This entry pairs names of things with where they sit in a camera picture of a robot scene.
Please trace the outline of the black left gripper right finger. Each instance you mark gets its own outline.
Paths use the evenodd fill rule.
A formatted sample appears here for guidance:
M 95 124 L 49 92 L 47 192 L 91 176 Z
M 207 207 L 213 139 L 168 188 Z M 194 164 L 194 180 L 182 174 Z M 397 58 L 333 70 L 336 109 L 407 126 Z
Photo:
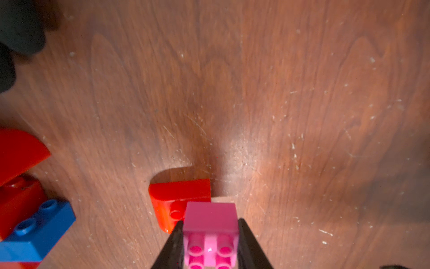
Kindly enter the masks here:
M 239 219 L 239 245 L 237 248 L 239 269 L 273 269 L 245 219 Z

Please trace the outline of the pink lego brick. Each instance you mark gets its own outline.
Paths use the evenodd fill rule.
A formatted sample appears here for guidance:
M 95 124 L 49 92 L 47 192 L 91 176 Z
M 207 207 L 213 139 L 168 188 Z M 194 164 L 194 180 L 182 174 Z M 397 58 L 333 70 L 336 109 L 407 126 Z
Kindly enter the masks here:
M 183 225 L 184 262 L 189 269 L 232 269 L 237 261 L 236 205 L 189 202 Z

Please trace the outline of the blue lego brick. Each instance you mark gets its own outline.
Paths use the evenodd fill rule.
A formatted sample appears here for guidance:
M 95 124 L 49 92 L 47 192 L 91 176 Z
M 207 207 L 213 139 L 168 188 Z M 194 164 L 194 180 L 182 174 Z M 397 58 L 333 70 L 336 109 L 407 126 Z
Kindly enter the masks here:
M 68 201 L 42 203 L 1 242 L 1 262 L 41 262 L 75 221 Z

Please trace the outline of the red curved lego brick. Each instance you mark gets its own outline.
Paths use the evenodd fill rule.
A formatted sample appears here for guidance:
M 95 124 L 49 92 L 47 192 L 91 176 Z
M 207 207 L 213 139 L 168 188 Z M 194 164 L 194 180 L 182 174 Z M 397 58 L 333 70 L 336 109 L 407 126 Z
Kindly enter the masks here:
M 37 269 L 40 262 L 1 262 L 0 269 Z
M 49 149 L 32 134 L 1 128 L 1 186 L 50 156 Z
M 172 233 L 178 221 L 184 219 L 188 202 L 210 202 L 211 182 L 196 179 L 150 184 L 148 193 L 159 227 Z

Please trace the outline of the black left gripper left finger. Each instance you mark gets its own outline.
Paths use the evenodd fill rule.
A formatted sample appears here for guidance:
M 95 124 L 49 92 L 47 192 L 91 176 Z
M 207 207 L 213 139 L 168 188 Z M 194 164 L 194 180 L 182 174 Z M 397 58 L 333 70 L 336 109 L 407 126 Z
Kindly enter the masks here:
M 183 269 L 183 221 L 178 221 L 151 269 Z

